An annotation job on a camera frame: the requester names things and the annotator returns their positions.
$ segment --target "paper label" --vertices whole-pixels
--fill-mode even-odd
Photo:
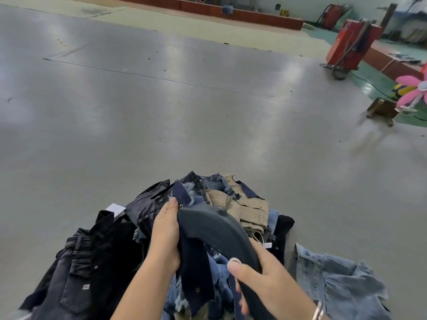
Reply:
[[[124,206],[120,206],[118,204],[111,204],[108,208],[106,208],[107,211],[113,212],[114,213],[114,217],[120,215],[120,213],[122,213],[123,211],[125,211],[125,207]]]

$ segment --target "pink pinwheel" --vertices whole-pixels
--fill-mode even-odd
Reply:
[[[396,105],[396,108],[402,111],[414,112],[414,106],[424,97],[424,102],[427,104],[427,70],[424,72],[424,80],[419,80],[414,76],[405,75],[399,76],[396,82],[406,86],[416,86],[417,88],[404,96],[402,96]]]

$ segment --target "silver bracelet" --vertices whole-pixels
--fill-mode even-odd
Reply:
[[[323,303],[320,302],[320,301],[317,301],[317,307],[316,307],[316,310],[315,310],[315,312],[313,314],[312,320],[321,320],[322,317],[323,317],[323,313],[324,313],[324,311],[323,311]]]

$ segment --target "red equipment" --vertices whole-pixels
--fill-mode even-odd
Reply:
[[[345,71],[356,69],[382,31],[380,26],[369,21],[346,20],[326,56],[328,65],[338,64]]]
[[[344,14],[344,9],[341,5],[329,4],[321,16],[321,26],[323,29],[332,30],[339,18]]]

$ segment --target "human hand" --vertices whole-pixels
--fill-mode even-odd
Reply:
[[[230,273],[248,285],[277,320],[307,320],[313,317],[316,305],[298,286],[283,265],[262,245],[250,238],[262,267],[262,274],[250,266],[231,258],[227,264]],[[236,290],[241,293],[238,281]],[[239,302],[242,313],[249,314],[244,296]]]
[[[147,258],[156,258],[176,272],[180,264],[178,252],[178,201],[170,198],[154,219]]]

